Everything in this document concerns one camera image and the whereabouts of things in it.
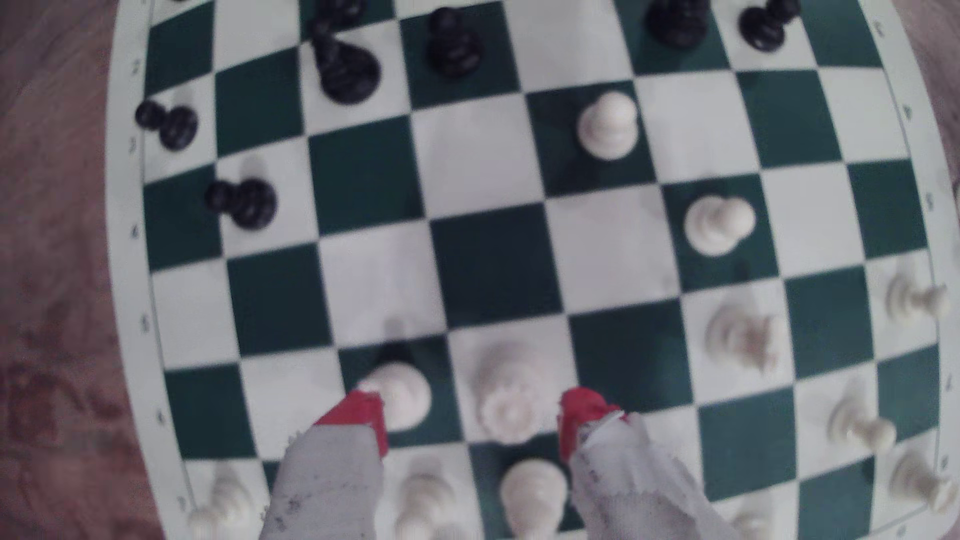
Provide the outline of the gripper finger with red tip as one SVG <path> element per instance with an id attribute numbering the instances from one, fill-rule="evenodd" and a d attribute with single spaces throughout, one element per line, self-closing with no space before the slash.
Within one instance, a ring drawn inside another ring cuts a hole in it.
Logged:
<path id="1" fill-rule="evenodd" d="M 379 393 L 347 393 L 287 448 L 259 538 L 375 539 L 388 451 Z"/>
<path id="2" fill-rule="evenodd" d="M 642 414 L 587 387 L 559 398 L 558 452 L 590 539 L 740 539 Z"/>

